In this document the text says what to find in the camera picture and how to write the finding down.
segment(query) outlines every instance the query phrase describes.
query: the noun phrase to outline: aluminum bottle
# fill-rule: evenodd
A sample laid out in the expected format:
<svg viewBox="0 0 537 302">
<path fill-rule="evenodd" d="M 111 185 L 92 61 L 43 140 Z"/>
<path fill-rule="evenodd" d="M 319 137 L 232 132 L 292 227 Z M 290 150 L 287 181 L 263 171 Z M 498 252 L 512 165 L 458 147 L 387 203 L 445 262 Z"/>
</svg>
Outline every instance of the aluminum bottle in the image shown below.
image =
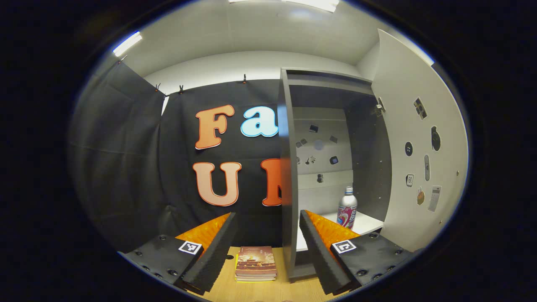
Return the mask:
<svg viewBox="0 0 537 302">
<path fill-rule="evenodd" d="M 352 229 L 354 225 L 354 217 L 356 217 L 356 207 L 358 201 L 353 195 L 352 187 L 345 188 L 345 196 L 339 202 L 337 211 L 337 223 L 346 228 Z"/>
</svg>

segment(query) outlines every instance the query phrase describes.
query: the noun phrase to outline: book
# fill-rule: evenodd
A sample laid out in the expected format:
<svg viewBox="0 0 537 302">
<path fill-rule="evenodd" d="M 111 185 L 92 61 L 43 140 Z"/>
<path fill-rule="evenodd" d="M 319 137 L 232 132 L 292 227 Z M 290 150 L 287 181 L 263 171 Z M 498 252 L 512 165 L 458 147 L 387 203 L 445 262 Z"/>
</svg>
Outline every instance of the book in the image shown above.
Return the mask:
<svg viewBox="0 0 537 302">
<path fill-rule="evenodd" d="M 249 280 L 266 280 L 275 278 L 277 274 L 271 247 L 241 247 L 235 267 L 237 279 L 249 277 Z"/>
<path fill-rule="evenodd" d="M 238 259 L 238 254 L 235 255 L 235 269 L 237 269 L 237 259 Z M 237 275 L 235 275 L 235 281 L 237 283 L 262 283 L 262 282 L 271 282 L 271 281 L 274 281 L 276 280 L 275 277 L 272 277 L 271 279 L 268 279 L 268 280 L 251 280 L 249 278 L 255 278 L 255 277 L 237 277 Z"/>
</svg>

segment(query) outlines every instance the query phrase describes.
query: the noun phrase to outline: open cabinet door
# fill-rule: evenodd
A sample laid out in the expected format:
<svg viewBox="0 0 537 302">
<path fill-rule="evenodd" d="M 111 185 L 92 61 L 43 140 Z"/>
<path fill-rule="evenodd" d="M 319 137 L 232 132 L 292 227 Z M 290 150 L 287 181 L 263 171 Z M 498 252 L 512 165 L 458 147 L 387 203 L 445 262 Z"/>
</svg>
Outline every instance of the open cabinet door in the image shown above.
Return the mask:
<svg viewBox="0 0 537 302">
<path fill-rule="evenodd" d="M 390 34 L 379 30 L 379 36 L 379 66 L 372 89 L 386 109 L 382 114 L 392 156 L 382 235 L 415 251 L 436 237 L 459 203 L 468 172 L 468 138 L 459 107 L 434 69 Z M 425 118 L 415 107 L 418 98 Z M 440 137 L 438 149 L 435 135 L 438 150 L 433 147 L 434 129 Z M 410 156 L 407 142 L 412 145 Z M 439 191 L 437 201 L 433 190 Z"/>
</svg>

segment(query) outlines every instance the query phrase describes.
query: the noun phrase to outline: ceiling light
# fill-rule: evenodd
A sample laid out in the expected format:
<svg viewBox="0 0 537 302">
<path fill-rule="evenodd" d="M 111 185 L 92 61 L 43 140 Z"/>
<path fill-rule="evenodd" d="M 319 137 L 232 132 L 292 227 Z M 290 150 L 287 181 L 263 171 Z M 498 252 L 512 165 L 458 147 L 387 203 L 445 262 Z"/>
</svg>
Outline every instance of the ceiling light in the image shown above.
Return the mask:
<svg viewBox="0 0 537 302">
<path fill-rule="evenodd" d="M 127 40 L 125 40 L 118 47 L 116 47 L 112 52 L 115 54 L 115 56 L 121 56 L 125 51 L 127 51 L 127 49 L 129 49 L 131 46 L 133 46 L 140 40 L 142 40 L 140 32 L 135 32 Z"/>
<path fill-rule="evenodd" d="M 254 1 L 254 0 L 229 0 L 229 3 L 246 2 L 246 1 Z M 339 0 L 280 0 L 280 1 L 309 5 L 309 6 L 313 6 L 315 8 L 322 9 L 322 10 L 329 11 L 329 12 L 335 12 L 336 6 L 339 3 Z"/>
</svg>

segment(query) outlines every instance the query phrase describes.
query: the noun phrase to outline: wooden table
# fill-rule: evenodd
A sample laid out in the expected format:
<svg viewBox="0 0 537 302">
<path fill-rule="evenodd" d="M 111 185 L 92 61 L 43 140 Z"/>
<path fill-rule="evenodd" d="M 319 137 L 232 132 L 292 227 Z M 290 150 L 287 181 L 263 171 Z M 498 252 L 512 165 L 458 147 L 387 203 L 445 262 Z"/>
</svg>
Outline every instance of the wooden table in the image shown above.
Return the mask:
<svg viewBox="0 0 537 302">
<path fill-rule="evenodd" d="M 346 292 L 336 296 L 324 294 L 317 276 L 290 283 L 285 270 L 282 248 L 272 248 L 278 269 L 275 281 L 238 283 L 235 281 L 235 255 L 238 254 L 239 249 L 240 247 L 229 248 L 228 255 L 233 255 L 233 259 L 224 262 L 218 279 L 210 292 L 205 292 L 203 296 L 191 293 L 214 302 L 322 302 L 346 294 Z"/>
</svg>

